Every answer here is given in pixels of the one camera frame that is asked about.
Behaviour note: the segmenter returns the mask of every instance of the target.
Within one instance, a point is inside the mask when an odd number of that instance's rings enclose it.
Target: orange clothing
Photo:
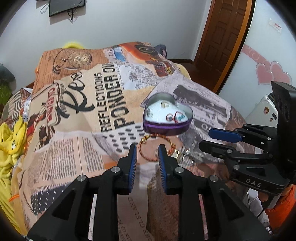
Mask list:
[[[295,186],[292,186],[290,192],[281,197],[273,209],[266,209],[270,226],[273,230],[279,228],[291,212],[295,203]]]

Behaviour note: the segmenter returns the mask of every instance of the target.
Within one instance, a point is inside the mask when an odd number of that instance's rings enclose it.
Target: wooden floor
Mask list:
[[[208,88],[209,90],[213,90],[214,87],[215,87],[215,83],[211,83],[205,79],[202,79],[199,75],[199,71],[198,69],[191,63],[180,63],[178,62],[179,64],[182,64],[188,71],[189,75],[190,75],[190,78],[192,81],[196,82],[196,83],[199,83],[200,85]]]

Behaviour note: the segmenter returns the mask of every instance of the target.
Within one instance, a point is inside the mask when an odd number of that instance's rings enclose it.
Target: door panel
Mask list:
[[[214,87],[237,41],[248,0],[215,0],[210,23],[194,64]]]

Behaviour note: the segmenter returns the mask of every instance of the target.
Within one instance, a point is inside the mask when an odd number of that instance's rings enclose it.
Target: pink heart decal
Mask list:
[[[267,71],[264,64],[257,64],[256,73],[258,78],[258,84],[269,85],[274,81],[274,76],[270,71]]]
[[[273,61],[270,64],[270,71],[272,72],[272,74],[274,76],[274,81],[292,84],[291,76],[288,75],[288,73],[283,72],[283,69],[278,62]]]

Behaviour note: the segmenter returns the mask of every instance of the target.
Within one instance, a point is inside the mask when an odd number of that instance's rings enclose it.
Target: yellow blanket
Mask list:
[[[19,230],[14,217],[14,210],[9,199],[11,198],[11,173],[12,167],[23,152],[26,140],[27,123],[22,117],[16,122],[13,131],[6,123],[0,126],[0,205],[10,222]]]

